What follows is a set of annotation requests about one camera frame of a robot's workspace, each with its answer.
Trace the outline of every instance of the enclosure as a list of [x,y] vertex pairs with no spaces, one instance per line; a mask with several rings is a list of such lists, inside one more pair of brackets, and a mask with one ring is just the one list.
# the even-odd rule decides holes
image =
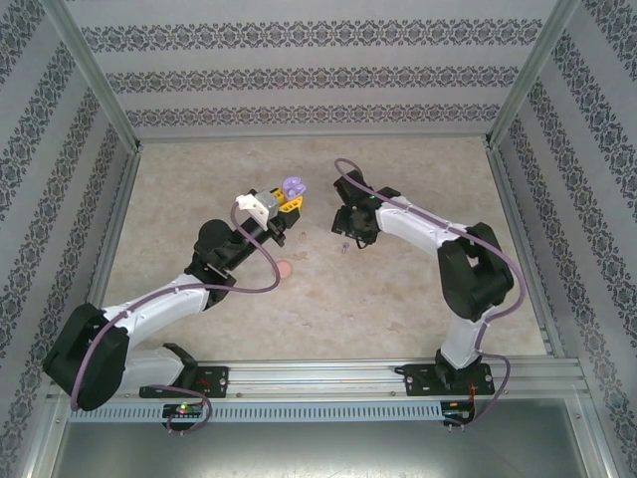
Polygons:
[[[636,0],[0,9],[0,476],[637,476]],[[524,272],[484,342],[511,381],[466,433],[393,372],[445,340],[437,260],[331,232],[338,157],[488,223]],[[171,401],[123,390],[71,412],[42,371],[70,313],[169,283],[203,223],[288,176],[303,213],[266,247],[292,276],[139,346],[230,370],[211,422],[169,436]],[[258,254],[233,275],[274,277]]]

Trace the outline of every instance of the cable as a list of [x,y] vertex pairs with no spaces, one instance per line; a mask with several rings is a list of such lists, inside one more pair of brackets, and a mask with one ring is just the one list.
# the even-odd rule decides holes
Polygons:
[[487,327],[489,326],[489,324],[494,321],[495,319],[500,319],[504,316],[507,316],[508,314],[511,314],[512,312],[516,311],[517,309],[520,308],[520,306],[522,305],[523,301],[525,300],[525,295],[526,295],[526,291],[527,291],[527,282],[525,281],[525,276],[522,273],[522,269],[520,269],[520,267],[518,266],[518,264],[516,264],[513,260],[511,260],[504,252],[502,252],[500,249],[498,249],[497,247],[493,246],[492,244],[489,244],[486,241],[483,241],[480,238],[474,237],[471,234],[468,234],[466,231],[461,231],[460,229],[456,229],[453,226],[450,226],[448,223],[441,221],[440,219],[438,219],[436,216],[427,213],[427,211],[424,211],[422,209],[416,209],[414,207],[412,207],[411,205],[405,205],[402,204],[398,201],[394,201],[382,194],[378,194],[378,191],[374,191],[373,189],[360,184],[359,182],[353,180],[351,177],[349,177],[347,175],[347,173],[345,171],[342,170],[342,168],[340,167],[341,163],[345,163],[350,165],[351,167],[353,167],[356,171],[358,171],[360,173],[360,175],[362,175],[362,171],[360,170],[360,168],[358,167],[358,165],[349,160],[349,159],[345,159],[343,157],[340,157],[338,159],[336,159],[334,161],[334,167],[336,168],[336,170],[338,171],[338,173],[350,184],[352,184],[353,186],[357,187],[358,189],[360,189],[361,191],[366,192],[369,195],[372,196],[376,196],[377,198],[381,199],[382,201],[391,204],[394,207],[397,207],[399,209],[402,209],[405,212],[410,212],[412,214],[415,214],[416,216],[419,216],[433,224],[435,224],[438,227],[442,227],[443,229],[448,230],[449,232],[451,232],[452,234],[456,234],[460,237],[464,237],[465,239],[468,239],[469,241],[478,244],[479,246],[484,247],[485,249],[487,249],[488,251],[496,254],[500,259],[502,259],[503,261],[505,261],[505,263],[511,268],[511,270],[514,272],[514,274],[516,275],[516,278],[518,279],[518,283],[520,285],[520,294],[518,295],[518,298],[516,299],[516,301],[511,304],[510,306],[508,306],[506,309],[504,309],[503,311],[499,311],[495,314],[493,314],[492,316],[489,316],[487,318],[484,319],[482,326],[480,327],[480,331],[478,332],[478,336],[476,337],[476,342],[474,344],[474,349],[476,350],[476,352],[478,352],[478,354],[480,354],[482,357],[486,357],[489,359],[500,359],[505,363],[505,366],[507,367],[507,371],[505,373],[505,377],[502,380],[502,383],[500,385],[500,387],[498,388],[498,390],[496,391],[496,393],[494,394],[493,398],[491,399],[491,401],[489,402],[489,404],[487,405],[487,407],[483,410],[482,413],[480,413],[480,415],[478,415],[476,418],[474,418],[474,420],[471,423],[468,423],[467,425],[464,425],[464,428],[467,428],[469,426],[472,426],[474,423],[476,423],[477,421],[479,421],[480,419],[482,419],[482,417],[488,413],[494,406],[494,404],[496,403],[496,401],[498,400],[498,398],[500,397],[500,395],[502,395],[502,393],[505,390],[505,387],[507,386],[507,383],[509,382],[509,377],[511,376],[511,362],[509,361],[508,358],[504,357],[504,356],[500,356],[498,354],[486,354],[483,353],[480,349],[480,346],[482,344],[482,340],[485,336],[485,332],[487,331]]
[[204,416],[203,420],[199,421],[198,423],[195,423],[187,430],[175,430],[174,428],[171,428],[170,423],[172,423],[173,418],[177,415],[174,413],[170,415],[168,417],[168,421],[166,421],[166,429],[168,430],[169,434],[177,433],[180,436],[187,435],[188,433],[197,431],[199,428],[201,428],[210,420],[210,417],[212,416],[212,402],[210,401],[210,398],[208,398],[203,393],[199,393],[198,391],[194,391],[194,390],[188,390],[186,388],[179,388],[178,386],[170,386],[170,385],[149,385],[149,386],[152,388],[159,388],[160,390],[176,391],[179,393],[186,393],[188,395],[196,396],[198,398],[201,398],[202,404],[204,403],[206,404],[206,410],[207,410],[206,416]]
[[[238,207],[239,207],[239,204],[237,204],[236,202],[232,205],[232,209],[230,210],[230,219],[233,225],[235,226],[235,228],[239,231],[239,233],[242,236],[244,236],[253,246],[255,246],[268,260],[268,262],[270,263],[270,265],[272,266],[275,272],[275,282],[272,285],[261,288],[261,289],[245,289],[242,287],[222,286],[222,285],[216,285],[216,284],[185,284],[185,285],[179,286],[179,291],[205,289],[207,291],[228,291],[228,292],[240,292],[242,294],[263,294],[266,292],[270,292],[279,286],[279,284],[281,283],[281,273],[279,272],[279,268],[277,267],[277,262],[270,255],[270,253],[266,250],[265,247],[259,244],[243,227],[241,227],[241,224],[239,224],[239,221],[237,220],[237,217],[236,217]],[[161,289],[152,294],[149,294],[143,299],[140,299],[139,301],[130,305],[127,309],[121,311],[98,332],[96,337],[91,342],[89,349],[84,355],[82,364],[80,365],[80,368],[78,369],[78,375],[76,376],[76,381],[73,385],[73,390],[71,391],[71,410],[75,411],[79,409],[78,396],[80,395],[80,389],[82,388],[82,384],[84,383],[84,378],[87,373],[87,368],[89,367],[89,363],[91,362],[91,358],[93,357],[93,354],[95,353],[96,348],[98,347],[98,345],[100,344],[100,342],[102,341],[106,333],[110,329],[112,329],[115,326],[115,324],[117,324],[120,320],[122,320],[125,317],[128,317],[128,314],[136,311],[141,306],[149,303],[150,301],[157,299],[158,297],[165,296],[168,294],[173,294],[174,292],[175,292],[175,288],[171,287],[171,288]],[[174,388],[172,391],[179,391],[179,392],[187,393],[187,394],[197,393],[197,392],[193,392],[192,390],[187,390],[185,388],[177,388],[177,387],[171,387],[171,388]],[[207,419],[203,420],[201,422],[202,423],[201,426],[203,426],[203,423],[205,423],[209,418],[210,417],[208,416]]]

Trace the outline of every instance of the floor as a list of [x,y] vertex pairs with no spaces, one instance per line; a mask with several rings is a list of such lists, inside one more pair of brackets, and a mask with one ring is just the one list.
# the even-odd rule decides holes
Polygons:
[[[181,273],[199,227],[212,218],[229,222],[237,195],[298,175],[308,186],[304,215],[288,232],[285,247],[267,244],[277,260],[292,264],[292,277],[266,295],[231,294],[141,347],[175,342],[196,359],[432,357],[450,317],[437,261],[396,237],[381,235],[359,251],[330,232],[340,206],[332,187],[337,157],[357,162],[373,187],[391,186],[438,216],[488,223],[504,251],[516,257],[477,137],[150,144],[143,150],[105,305],[133,299]],[[343,242],[350,243],[345,254]],[[259,254],[233,275],[243,287],[262,287],[274,277]],[[508,301],[516,296],[513,290]],[[545,354],[530,302],[496,321],[483,348]]]

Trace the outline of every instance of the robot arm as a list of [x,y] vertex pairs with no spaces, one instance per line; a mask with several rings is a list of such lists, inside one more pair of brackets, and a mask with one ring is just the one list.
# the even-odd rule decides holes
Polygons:
[[[250,191],[239,196],[240,209],[252,217],[241,226],[257,243],[273,239],[285,243],[284,232],[301,216],[303,197],[291,200],[281,189]],[[198,285],[232,287],[230,274],[256,247],[238,230],[213,219],[199,230],[192,262],[184,273],[166,286],[130,302],[99,310],[91,304],[77,307],[44,360],[44,372],[66,393],[71,394],[82,361],[97,334],[131,304],[142,305],[111,326],[96,347],[86,369],[78,405],[93,410],[108,401],[118,390],[135,392],[152,383],[192,389],[197,364],[186,351],[166,344],[155,351],[135,351],[144,339],[173,322],[202,312],[221,302],[228,290],[206,290]],[[163,294],[165,290],[172,293]]]
[[[366,186],[360,172],[354,170],[348,176]],[[409,213],[420,208],[394,189],[384,187],[378,193],[404,204],[407,210],[368,195],[344,178],[335,182],[334,187],[344,205],[336,212],[332,232],[344,233],[359,248],[373,244],[378,233],[384,232],[438,258],[442,292],[452,317],[447,338],[436,354],[436,373],[446,386],[460,385],[463,375],[480,362],[475,343],[485,319],[496,311],[513,287],[509,267],[485,248]],[[493,229],[486,224],[468,227],[440,221],[500,249]]]

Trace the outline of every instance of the purple object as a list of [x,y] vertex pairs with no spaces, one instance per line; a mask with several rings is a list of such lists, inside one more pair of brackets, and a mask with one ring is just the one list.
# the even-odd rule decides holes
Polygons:
[[286,201],[292,201],[295,197],[301,196],[306,190],[306,186],[298,176],[290,176],[283,181],[283,193],[286,195]]

